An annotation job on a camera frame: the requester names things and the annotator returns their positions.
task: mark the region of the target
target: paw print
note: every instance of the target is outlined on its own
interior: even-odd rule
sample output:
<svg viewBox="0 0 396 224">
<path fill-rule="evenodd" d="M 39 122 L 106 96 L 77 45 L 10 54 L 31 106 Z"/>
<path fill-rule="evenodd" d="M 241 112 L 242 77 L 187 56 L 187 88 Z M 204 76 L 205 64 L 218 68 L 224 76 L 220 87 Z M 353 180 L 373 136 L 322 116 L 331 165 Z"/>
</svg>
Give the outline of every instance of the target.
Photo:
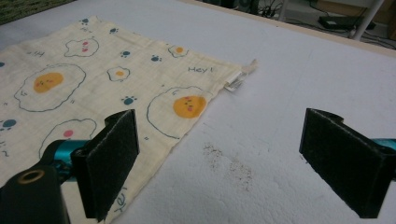
<svg viewBox="0 0 396 224">
<path fill-rule="evenodd" d="M 121 99 L 125 105 L 131 105 L 137 98 L 134 98 L 134 96 L 125 96 L 125 99 Z"/>
<path fill-rule="evenodd" d="M 152 55 L 151 60 L 152 60 L 153 62 L 161 62 L 163 59 L 160 58 L 160 56 L 158 56 L 158 55 Z"/>
<path fill-rule="evenodd" d="M 0 132 L 5 131 L 5 130 L 10 130 L 15 124 L 17 124 L 17 121 L 15 119 L 8 119 L 8 120 L 0 120 L 1 127 L 0 127 Z"/>
<path fill-rule="evenodd" d="M 117 33 L 118 31 L 119 31 L 118 28 L 113 28 L 113 29 L 110 30 L 109 33 L 110 33 L 111 35 L 114 35 L 114 34 Z"/>
<path fill-rule="evenodd" d="M 81 25 L 88 25 L 88 22 L 90 22 L 88 19 L 84 19 L 81 21 Z"/>
<path fill-rule="evenodd" d="M 129 56 L 131 56 L 131 52 L 129 51 L 122 51 L 120 54 L 121 58 L 128 58 Z"/>
</svg>

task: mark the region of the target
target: fried egg print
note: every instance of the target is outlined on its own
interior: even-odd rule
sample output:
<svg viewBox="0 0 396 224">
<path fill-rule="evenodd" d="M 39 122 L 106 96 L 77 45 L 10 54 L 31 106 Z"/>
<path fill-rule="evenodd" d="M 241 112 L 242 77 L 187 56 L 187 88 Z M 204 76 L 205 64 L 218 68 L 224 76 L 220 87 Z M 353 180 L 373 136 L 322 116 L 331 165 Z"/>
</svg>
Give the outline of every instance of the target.
<svg viewBox="0 0 396 224">
<path fill-rule="evenodd" d="M 160 133 L 179 139 L 204 112 L 212 93 L 197 87 L 172 88 L 148 105 L 148 122 Z"/>
<path fill-rule="evenodd" d="M 73 64 L 48 66 L 26 78 L 14 97 L 26 111 L 53 110 L 69 99 L 85 76 L 85 72 Z"/>
<path fill-rule="evenodd" d="M 91 57 L 99 49 L 99 43 L 93 39 L 71 40 L 66 43 L 65 57 Z"/>
<path fill-rule="evenodd" d="M 41 158 L 47 146 L 58 139 L 78 139 L 90 140 L 96 130 L 96 122 L 93 119 L 71 119 L 57 124 L 49 134 L 47 134 L 41 147 L 38 150 L 38 156 Z"/>
<path fill-rule="evenodd" d="M 131 75 L 131 71 L 128 68 L 118 66 L 108 69 L 107 74 L 111 81 L 123 81 Z"/>
<path fill-rule="evenodd" d="M 168 51 L 172 54 L 172 56 L 174 56 L 174 58 L 184 57 L 189 52 L 187 49 L 175 45 L 170 47 Z"/>
</svg>

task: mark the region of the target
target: table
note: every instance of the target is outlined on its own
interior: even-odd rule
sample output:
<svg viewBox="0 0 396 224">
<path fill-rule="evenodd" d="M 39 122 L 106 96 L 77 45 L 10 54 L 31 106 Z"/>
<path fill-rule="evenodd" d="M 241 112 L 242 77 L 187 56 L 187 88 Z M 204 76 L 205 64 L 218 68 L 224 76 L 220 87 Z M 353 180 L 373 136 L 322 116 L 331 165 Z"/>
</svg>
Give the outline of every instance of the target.
<svg viewBox="0 0 396 224">
<path fill-rule="evenodd" d="M 0 49 L 97 15 L 138 34 L 259 68 L 221 91 L 114 223 L 394 223 L 360 219 L 306 164 L 307 107 L 396 136 L 396 51 L 191 0 L 80 0 L 0 26 Z"/>
</svg>

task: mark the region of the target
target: cream fabric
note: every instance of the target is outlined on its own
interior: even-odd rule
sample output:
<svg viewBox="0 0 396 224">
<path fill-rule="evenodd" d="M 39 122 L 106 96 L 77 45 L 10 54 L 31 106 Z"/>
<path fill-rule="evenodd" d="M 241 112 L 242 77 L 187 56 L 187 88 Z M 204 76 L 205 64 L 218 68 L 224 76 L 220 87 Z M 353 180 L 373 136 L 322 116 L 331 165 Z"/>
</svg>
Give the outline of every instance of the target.
<svg viewBox="0 0 396 224">
<path fill-rule="evenodd" d="M 91 17 L 0 53 L 0 186 L 56 139 L 91 139 L 134 109 L 141 153 L 108 212 L 121 214 L 226 80 L 241 71 L 185 47 Z M 72 223 L 86 219 L 76 183 L 63 184 Z"/>
</svg>

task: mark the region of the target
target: blue polka dot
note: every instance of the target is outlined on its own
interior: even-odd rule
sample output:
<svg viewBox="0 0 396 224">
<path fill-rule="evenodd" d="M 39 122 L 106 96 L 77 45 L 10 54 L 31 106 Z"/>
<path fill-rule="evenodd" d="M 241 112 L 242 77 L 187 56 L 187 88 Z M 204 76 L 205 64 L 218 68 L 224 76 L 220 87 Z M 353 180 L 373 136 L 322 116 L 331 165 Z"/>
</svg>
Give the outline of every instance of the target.
<svg viewBox="0 0 396 224">
<path fill-rule="evenodd" d="M 17 123 L 17 121 L 15 119 L 8 119 L 8 120 L 4 121 L 3 127 L 10 128 L 10 127 L 14 126 L 16 123 Z"/>
</svg>

